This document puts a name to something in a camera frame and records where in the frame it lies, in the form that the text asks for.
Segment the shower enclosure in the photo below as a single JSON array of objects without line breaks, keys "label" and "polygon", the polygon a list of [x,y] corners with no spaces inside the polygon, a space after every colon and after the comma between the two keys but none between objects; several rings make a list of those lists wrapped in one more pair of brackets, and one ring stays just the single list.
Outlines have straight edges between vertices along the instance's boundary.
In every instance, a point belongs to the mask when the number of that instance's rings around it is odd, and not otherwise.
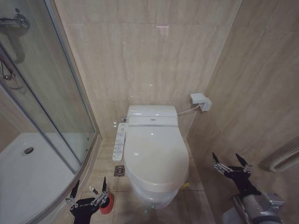
[{"label": "shower enclosure", "polygon": [[66,191],[99,135],[51,0],[0,0],[0,223]]}]

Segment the tiled floor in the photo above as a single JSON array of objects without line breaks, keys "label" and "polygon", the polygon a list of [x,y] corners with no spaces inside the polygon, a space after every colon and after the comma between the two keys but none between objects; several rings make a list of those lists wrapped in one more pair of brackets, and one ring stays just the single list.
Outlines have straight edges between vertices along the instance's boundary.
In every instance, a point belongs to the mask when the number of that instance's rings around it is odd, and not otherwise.
[{"label": "tiled floor", "polygon": [[[180,190],[165,209],[150,210],[139,201],[131,189],[129,179],[113,177],[114,167],[123,162],[113,162],[114,140],[103,140],[91,177],[81,198],[93,197],[88,187],[101,189],[106,176],[108,190],[114,195],[114,208],[107,214],[93,214],[91,224],[215,224],[206,194],[195,167],[190,149],[185,141],[190,158],[189,186]],[[71,224],[72,214],[67,210],[56,224]]]}]

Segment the white toilet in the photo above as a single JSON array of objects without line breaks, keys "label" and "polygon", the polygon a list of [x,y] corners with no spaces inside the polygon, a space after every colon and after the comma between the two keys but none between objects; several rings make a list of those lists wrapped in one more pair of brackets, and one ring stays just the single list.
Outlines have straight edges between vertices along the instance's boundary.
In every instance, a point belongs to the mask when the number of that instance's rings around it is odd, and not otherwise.
[{"label": "white toilet", "polygon": [[166,207],[185,183],[189,156],[174,106],[131,105],[124,146],[130,184],[145,204]]}]

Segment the toilet tank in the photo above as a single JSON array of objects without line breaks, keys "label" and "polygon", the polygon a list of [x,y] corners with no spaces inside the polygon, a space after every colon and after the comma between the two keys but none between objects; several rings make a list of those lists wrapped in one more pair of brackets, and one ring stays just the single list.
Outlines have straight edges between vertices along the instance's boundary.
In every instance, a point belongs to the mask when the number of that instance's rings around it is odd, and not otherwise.
[{"label": "toilet tank", "polygon": [[178,115],[174,106],[130,105],[127,122],[129,126],[178,126]]}]

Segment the wall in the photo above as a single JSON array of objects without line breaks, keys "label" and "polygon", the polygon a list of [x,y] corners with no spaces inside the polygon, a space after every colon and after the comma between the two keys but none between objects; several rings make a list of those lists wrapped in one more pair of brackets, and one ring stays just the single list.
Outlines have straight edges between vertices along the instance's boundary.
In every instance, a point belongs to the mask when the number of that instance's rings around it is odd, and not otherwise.
[{"label": "wall", "polygon": [[[92,133],[93,127],[44,1],[0,0],[1,16],[12,17],[16,13],[15,8],[29,20],[30,28],[27,31],[18,28],[2,30],[1,44],[14,60],[16,55],[6,33],[18,40],[25,59],[16,67],[60,132]],[[21,82],[21,78],[17,76],[6,84],[16,87],[21,85]],[[13,94],[43,131],[55,132],[26,88],[14,91]]]},{"label": "wall", "polygon": [[36,130],[0,87],[0,152],[26,132]]},{"label": "wall", "polygon": [[[191,108],[240,0],[55,0],[103,138],[133,104]],[[195,112],[179,117],[186,137]]]},{"label": "wall", "polygon": [[283,173],[264,160],[299,143],[299,1],[243,0],[205,94],[213,105],[197,113],[188,135],[193,157],[217,223],[237,193],[213,168],[237,165],[239,153],[253,165],[251,181],[286,201],[284,223],[299,219],[299,165]]}]

